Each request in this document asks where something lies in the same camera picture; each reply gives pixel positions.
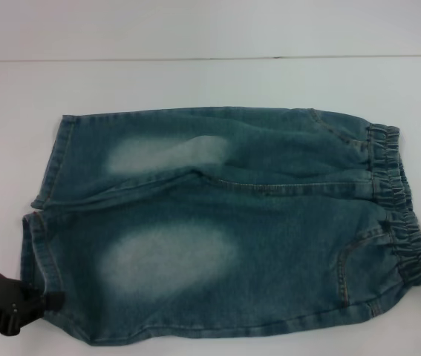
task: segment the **denim shorts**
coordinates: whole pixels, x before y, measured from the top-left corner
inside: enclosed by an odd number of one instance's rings
[[[421,284],[398,138],[313,109],[64,116],[21,279],[97,346],[369,320]]]

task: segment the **faded patch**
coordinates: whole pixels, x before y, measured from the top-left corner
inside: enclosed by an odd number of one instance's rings
[[[172,138],[140,138],[118,145],[108,158],[114,174],[145,174],[155,171],[222,164],[229,143],[219,136],[199,136],[182,141]]]
[[[118,240],[104,253],[99,275],[115,295],[155,300],[224,276],[236,252],[218,227],[165,224]]]

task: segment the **seam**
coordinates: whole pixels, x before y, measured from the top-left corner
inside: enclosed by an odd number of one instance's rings
[[[388,154],[387,154],[387,150],[388,150],[388,133],[385,133],[385,141],[384,141],[384,150],[383,150],[383,154],[385,156],[385,167],[388,168]],[[390,192],[391,192],[391,203],[394,207],[394,209],[396,208],[396,204],[395,204],[395,194],[394,194],[394,184],[392,183],[392,179],[391,179],[391,174],[387,173],[388,176],[388,182],[390,184]]]
[[[34,211],[34,212],[33,212],[33,214],[34,214],[34,216],[38,216],[38,214],[37,214],[37,212],[36,212],[36,211]],[[39,224],[41,225],[42,230],[44,231],[43,226],[42,226],[42,219],[40,219],[40,218],[39,218]],[[32,251],[33,251],[33,254],[34,254],[35,256],[39,256],[39,255],[37,254],[35,244],[33,243],[33,235],[32,235],[32,237],[31,237],[31,239],[32,239],[31,243],[32,243]],[[47,284],[48,284],[47,275],[46,275],[46,273],[45,273],[45,268],[44,268],[44,266],[42,265],[42,261],[41,261],[39,258],[36,258],[36,262],[37,262],[37,266],[39,267],[40,273],[42,274],[42,278],[43,278],[43,280],[44,280],[44,293],[45,293],[45,292],[47,291]]]
[[[52,196],[53,190],[55,188],[56,181],[58,180],[60,172],[62,171],[63,162],[65,161],[65,156],[68,152],[68,146],[70,145],[70,141],[71,141],[70,138],[71,138],[71,134],[74,131],[75,123],[76,123],[76,118],[74,118],[74,120],[71,123],[71,127],[70,127],[70,130],[68,132],[68,136],[67,136],[67,143],[65,144],[65,149],[64,149],[64,152],[63,152],[63,155],[62,155],[62,159],[61,159],[61,162],[60,162],[59,169],[55,174],[55,179],[53,180],[52,186],[50,187],[50,190],[48,192],[47,197],[45,198],[44,203],[48,202],[48,200],[50,200],[50,197]]]
[[[375,316],[383,314],[382,307],[380,306],[380,303],[378,300],[373,300],[373,306],[375,307]]]
[[[234,185],[234,186],[241,186],[241,187],[247,187],[247,188],[256,188],[256,189],[277,189],[277,188],[290,188],[290,187],[305,187],[305,186],[312,186],[312,185],[353,185],[353,184],[367,184],[370,183],[370,181],[364,181],[364,182],[318,182],[318,183],[292,183],[292,184],[252,184],[252,183],[238,183],[238,182],[230,182],[228,180],[220,179],[220,178],[214,178],[214,177],[208,177],[206,176],[208,180],[211,180],[213,182],[220,182],[226,185]]]
[[[372,307],[372,303],[367,302],[367,305],[368,305],[368,307],[369,307],[369,308],[370,308],[370,310],[371,310],[372,317],[376,317],[376,316],[377,316],[377,314],[375,313],[375,311],[374,311],[374,309],[373,309],[373,307]]]
[[[36,265],[36,259],[37,259],[37,256],[35,255],[35,253],[33,252],[33,241],[32,241],[32,236],[30,236],[30,247],[31,247],[31,249],[32,249],[32,253],[33,253],[33,257],[32,258],[30,258],[30,264],[31,264],[31,266],[30,266],[30,270],[32,271],[32,275],[30,276],[30,280],[29,280],[29,284],[31,285],[31,286],[34,286],[35,285],[35,280],[36,280],[36,275],[35,275],[35,273],[36,273],[36,267],[35,267],[35,265]]]
[[[385,294],[387,294],[388,292],[390,292],[393,288],[396,288],[396,286],[393,286],[389,289],[387,289],[385,292],[383,292],[381,295],[379,295],[377,298],[374,298],[372,300],[369,301],[364,301],[364,302],[359,302],[359,303],[355,303],[353,305],[351,305],[351,307],[357,307],[357,306],[363,306],[363,305],[367,305],[369,303],[372,302],[376,302],[379,298],[383,297]],[[375,316],[380,315],[383,313],[382,310],[379,310],[379,313],[376,313],[376,306],[373,306],[375,309]],[[235,328],[235,327],[229,327],[229,328],[195,328],[195,327],[191,327],[191,326],[176,326],[176,325],[145,325],[143,326],[140,330],[132,333],[132,334],[128,334],[124,337],[104,337],[104,338],[97,338],[97,339],[92,339],[90,336],[88,336],[88,333],[86,333],[84,331],[84,329],[78,325],[78,322],[75,321],[73,318],[61,313],[61,312],[51,312],[50,315],[53,317],[60,317],[62,319],[67,320],[70,323],[70,326],[72,328],[74,328],[74,331],[78,332],[78,334],[80,334],[84,340],[88,341],[89,343],[105,343],[108,341],[122,341],[122,340],[132,340],[134,337],[138,336],[139,334],[142,334],[143,332],[149,330],[149,329],[174,329],[174,330],[189,330],[189,331],[197,331],[197,332],[207,332],[207,331],[218,331],[218,330],[235,330],[235,329],[257,329],[257,328],[264,328],[267,326],[271,326],[271,325],[275,325],[275,324],[279,324],[279,323],[289,323],[291,321],[297,320],[297,319],[304,319],[306,317],[313,317],[316,315],[321,315],[321,314],[326,314],[326,313],[330,313],[330,312],[336,312],[338,310],[342,310],[342,308],[334,308],[334,309],[329,309],[329,310],[324,310],[324,311],[319,311],[316,313],[312,313],[312,314],[306,314],[306,315],[301,315],[298,317],[291,317],[290,319],[283,319],[283,320],[278,320],[275,322],[271,322],[271,323],[265,323],[265,324],[260,324],[260,325],[252,325],[252,326],[242,326],[240,328]]]
[[[342,298],[343,306],[347,308],[349,304],[349,293],[347,288],[347,275],[346,275],[346,268],[345,264],[347,262],[347,258],[349,257],[350,253],[356,250],[361,245],[365,244],[368,241],[374,240],[378,237],[385,236],[386,233],[380,233],[376,234],[374,236],[369,236],[366,238],[362,238],[356,241],[353,241],[346,245],[344,249],[339,253],[339,256],[337,258],[337,269],[339,274],[339,293]]]
[[[147,177],[146,179],[142,178],[130,178],[126,179],[116,185],[113,185],[110,188],[106,188],[104,191],[99,191],[95,193],[93,196],[86,198],[90,199],[92,197],[98,197],[99,195],[107,194],[109,192],[115,192],[122,189],[141,189],[146,188],[147,185],[153,185],[156,183],[166,183],[173,179],[180,179],[186,175],[195,174],[194,171],[189,171],[187,168],[176,168],[171,169],[169,171],[165,171],[159,174],[155,174],[152,176]]]
[[[361,141],[358,139],[352,139],[350,137],[345,136],[344,134],[338,132],[335,128],[331,125],[327,124],[320,116],[319,111],[316,109],[309,109],[310,117],[313,118],[313,121],[320,124],[325,130],[329,131],[334,136],[338,137],[345,143],[356,143],[356,144],[365,144],[365,141]]]
[[[137,197],[137,195],[139,195],[139,197],[136,198],[136,199],[140,199],[142,197],[148,197],[147,194],[155,194],[156,191],[162,191],[163,189],[169,189],[169,188],[172,188],[172,187],[176,186],[177,184],[187,182],[187,181],[189,181],[193,178],[193,176],[192,176],[193,174],[194,174],[193,172],[189,172],[189,173],[182,174],[180,176],[179,175],[172,175],[172,176],[169,176],[168,179],[159,179],[159,180],[155,180],[155,181],[152,181],[152,182],[149,182],[149,183],[146,183],[146,184],[142,184],[142,185],[125,187],[124,185],[127,185],[130,182],[132,182],[132,180],[128,180],[128,181],[125,181],[123,183],[120,183],[119,185],[115,185],[112,188],[108,188],[104,191],[95,193],[94,195],[86,197],[85,199],[72,200],[72,201],[69,201],[69,202],[68,201],[54,200],[53,202],[51,202],[47,206],[47,209],[55,209],[56,208],[56,209],[59,209],[59,211],[63,210],[64,214],[68,214],[68,213],[71,212],[70,210],[67,210],[67,208],[69,208],[69,207],[80,208],[84,205],[88,205],[88,207],[89,207],[92,204],[96,204],[96,203],[100,204],[101,202],[108,202],[108,201],[110,201],[110,199],[113,199],[113,200],[121,199],[121,198],[125,197],[126,194],[133,194],[133,192],[136,194],[136,195],[134,195],[135,197]],[[118,196],[118,198],[111,195],[111,194],[115,194],[117,192],[120,192],[120,195]]]
[[[45,247],[47,248],[47,253],[50,257],[50,260],[53,263],[53,269],[55,269],[56,275],[59,278],[59,284],[60,284],[59,287],[60,287],[61,290],[64,290],[62,275],[60,274],[60,270],[59,270],[58,265],[56,263],[55,257],[53,256],[52,251],[50,249],[50,245],[48,243],[48,238],[47,238],[48,231],[45,227],[45,222],[44,222],[42,216],[37,211],[34,211],[33,214],[36,215],[39,218],[40,226],[42,227],[42,230],[44,231],[44,242],[45,242]]]
[[[405,277],[403,277],[403,273],[402,273],[402,271],[400,270],[400,266],[401,266],[401,264],[402,264],[402,259],[401,259],[401,257],[399,256],[399,254],[398,254],[398,252],[396,252],[396,249],[395,249],[395,246],[396,246],[396,243],[395,243],[395,236],[394,236],[394,233],[393,233],[393,231],[392,231],[392,228],[390,227],[390,230],[389,230],[389,232],[388,232],[388,236],[390,237],[390,241],[391,241],[391,243],[392,243],[392,250],[394,251],[394,254],[395,254],[395,256],[396,256],[396,259],[398,260],[398,263],[396,264],[396,271],[398,272],[398,274],[400,275],[400,277],[402,278],[402,281],[403,281],[403,283],[404,284],[407,284],[407,281],[406,281],[406,279],[405,279]]]
[[[368,168],[371,172],[371,181],[372,181],[372,200],[376,202],[376,194],[375,194],[375,179],[373,178],[373,154],[372,154],[372,125],[368,126],[368,133],[367,133],[367,146],[368,146]]]

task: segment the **white surface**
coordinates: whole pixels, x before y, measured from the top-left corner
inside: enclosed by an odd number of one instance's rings
[[[0,0],[0,60],[421,54],[420,0]]]
[[[21,216],[39,184],[61,113],[201,105],[316,107],[402,128],[421,221],[421,59],[0,64],[0,271],[18,275]],[[0,355],[421,355],[421,287],[370,322],[258,339],[184,340],[92,349],[39,321],[0,336]]]
[[[421,55],[421,1],[0,1],[0,61]],[[60,116],[207,105],[318,108],[402,129],[421,222],[421,58],[0,63],[0,271],[19,276],[21,217]],[[369,322],[277,337],[91,348],[37,321],[0,356],[421,355],[421,287]]]

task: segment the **elastic waistband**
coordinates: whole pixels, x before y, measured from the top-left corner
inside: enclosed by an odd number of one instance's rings
[[[407,285],[421,284],[421,230],[413,212],[411,191],[399,155],[399,128],[369,127],[373,199],[388,211],[399,271]]]

